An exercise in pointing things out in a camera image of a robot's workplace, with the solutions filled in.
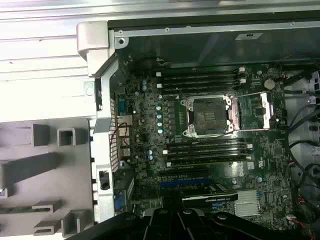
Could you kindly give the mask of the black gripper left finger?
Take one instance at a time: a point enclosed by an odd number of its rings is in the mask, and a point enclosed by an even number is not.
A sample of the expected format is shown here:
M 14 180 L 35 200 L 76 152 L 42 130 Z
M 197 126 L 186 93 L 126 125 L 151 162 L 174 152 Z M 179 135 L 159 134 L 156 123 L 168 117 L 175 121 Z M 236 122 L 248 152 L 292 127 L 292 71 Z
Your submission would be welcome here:
M 70 240 L 169 240 L 173 224 L 175 194 L 164 191 L 162 207 L 148 208 L 142 217 L 124 212 L 100 222 Z

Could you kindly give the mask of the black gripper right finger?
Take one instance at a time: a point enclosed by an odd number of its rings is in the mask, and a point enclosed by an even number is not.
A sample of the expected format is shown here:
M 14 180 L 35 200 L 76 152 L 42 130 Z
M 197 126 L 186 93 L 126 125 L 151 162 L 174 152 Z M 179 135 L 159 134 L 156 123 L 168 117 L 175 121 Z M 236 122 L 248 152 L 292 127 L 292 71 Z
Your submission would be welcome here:
M 174 192 L 173 217 L 181 225 L 190 240 L 314 240 L 313 230 L 306 224 L 291 217 L 287 220 L 299 229 L 270 229 L 249 221 L 241 216 L 220 211 L 205 214 L 201 207 L 205 204 L 229 202 L 238 198 L 236 192 L 220 192 L 184 196 Z

